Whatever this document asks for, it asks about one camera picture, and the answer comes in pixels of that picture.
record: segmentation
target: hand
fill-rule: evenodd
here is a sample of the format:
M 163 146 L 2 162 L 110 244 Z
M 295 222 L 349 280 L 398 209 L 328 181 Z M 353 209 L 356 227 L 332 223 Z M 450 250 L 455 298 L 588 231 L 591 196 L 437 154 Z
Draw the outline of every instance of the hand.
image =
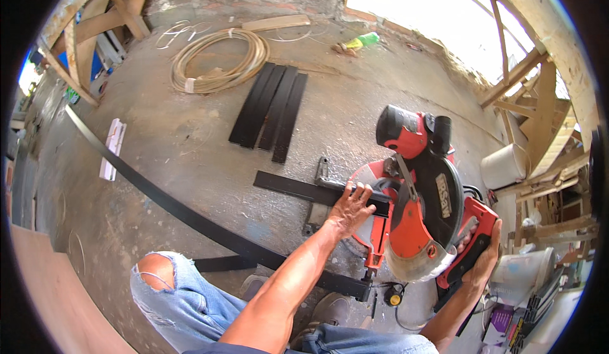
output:
M 372 195 L 370 185 L 364 187 L 363 183 L 358 182 L 357 188 L 351 194 L 353 182 L 346 183 L 345 191 L 336 202 L 324 224 L 331 224 L 339 236 L 339 239 L 348 238 L 368 219 L 377 207 L 370 205 L 366 207 L 366 202 Z
M 491 244 L 489 244 L 487 249 L 480 254 L 476 260 L 476 264 L 474 264 L 469 271 L 463 274 L 462 281 L 464 285 L 471 285 L 475 288 L 483 288 L 488 282 L 495 263 L 497 263 L 497 259 L 499 258 L 501 224 L 502 221 L 500 219 L 495 221 L 493 232 L 491 233 Z

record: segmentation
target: cable coil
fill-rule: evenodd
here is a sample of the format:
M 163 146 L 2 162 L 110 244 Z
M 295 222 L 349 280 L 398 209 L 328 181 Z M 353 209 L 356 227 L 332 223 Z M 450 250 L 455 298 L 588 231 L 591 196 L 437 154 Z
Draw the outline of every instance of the cable coil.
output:
M 198 78 L 186 76 L 188 62 L 196 54 L 209 45 L 228 38 L 238 38 L 249 43 L 246 57 L 237 67 L 216 76 L 203 75 Z M 269 43 L 257 34 L 244 29 L 220 30 L 191 42 L 175 56 L 171 65 L 171 83 L 176 90 L 188 93 L 214 93 L 229 89 L 254 76 L 269 56 Z

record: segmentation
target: jeans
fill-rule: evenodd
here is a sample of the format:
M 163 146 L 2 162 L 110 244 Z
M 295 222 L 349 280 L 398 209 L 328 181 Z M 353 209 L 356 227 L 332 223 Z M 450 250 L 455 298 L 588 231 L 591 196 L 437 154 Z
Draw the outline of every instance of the jeans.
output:
M 142 280 L 138 266 L 131 272 L 131 294 L 146 319 L 179 353 L 201 350 L 217 342 L 247 302 L 209 284 L 192 260 L 180 253 L 156 252 L 174 266 L 174 289 L 157 291 Z M 421 335 L 380 334 L 373 331 L 319 325 L 303 336 L 302 351 L 332 354 L 427 354 L 435 346 Z

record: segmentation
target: knee hole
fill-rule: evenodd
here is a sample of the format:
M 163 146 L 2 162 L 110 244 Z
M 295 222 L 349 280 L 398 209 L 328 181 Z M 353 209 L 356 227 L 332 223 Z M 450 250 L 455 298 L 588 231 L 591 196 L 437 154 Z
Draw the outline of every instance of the knee hole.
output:
M 140 277 L 152 289 L 174 289 L 174 265 L 170 259 L 158 253 L 146 255 L 138 262 Z

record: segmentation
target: miter saw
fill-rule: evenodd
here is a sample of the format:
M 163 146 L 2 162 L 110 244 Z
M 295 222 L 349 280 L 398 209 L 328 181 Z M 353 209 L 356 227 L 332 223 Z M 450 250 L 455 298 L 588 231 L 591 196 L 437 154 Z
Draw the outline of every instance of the miter saw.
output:
M 383 110 L 377 122 L 377 143 L 395 154 L 365 164 L 350 177 L 392 198 L 388 218 L 370 216 L 344 241 L 352 252 L 365 257 L 363 280 L 370 280 L 386 258 L 392 273 L 403 282 L 436 278 L 439 304 L 443 304 L 442 299 L 452 295 L 449 289 L 458 288 L 461 276 L 490 244 L 497 214 L 483 203 L 475 187 L 461 184 L 450 139 L 451 119 L 446 116 L 395 106 Z M 320 159 L 316 184 L 331 182 L 329 162 L 327 157 Z M 324 206 L 311 206 L 305 234 L 323 224 L 327 211 Z M 457 254 L 455 246 L 473 218 L 479 226 Z

